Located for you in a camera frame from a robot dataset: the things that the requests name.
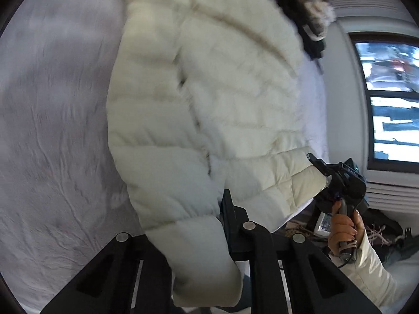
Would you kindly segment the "person's white sleeve forearm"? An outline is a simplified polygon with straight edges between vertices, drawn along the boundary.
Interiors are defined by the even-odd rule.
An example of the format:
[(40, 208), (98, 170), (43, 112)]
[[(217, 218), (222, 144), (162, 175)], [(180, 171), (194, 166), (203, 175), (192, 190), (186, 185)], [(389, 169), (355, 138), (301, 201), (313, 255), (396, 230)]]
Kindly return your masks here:
[(406, 290), (386, 271), (366, 234), (354, 262), (340, 270), (378, 308), (390, 307), (407, 296)]

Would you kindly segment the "person's right hand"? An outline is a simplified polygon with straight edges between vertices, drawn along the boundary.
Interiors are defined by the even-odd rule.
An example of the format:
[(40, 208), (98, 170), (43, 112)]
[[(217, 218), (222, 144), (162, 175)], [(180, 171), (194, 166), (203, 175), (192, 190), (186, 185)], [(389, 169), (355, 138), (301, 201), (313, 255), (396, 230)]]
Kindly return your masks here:
[(355, 210), (353, 218), (339, 214), (341, 201), (336, 201), (332, 207), (331, 233), (328, 238), (328, 247), (334, 256), (339, 255), (341, 242), (356, 242), (357, 246), (362, 243), (365, 227), (359, 211)]

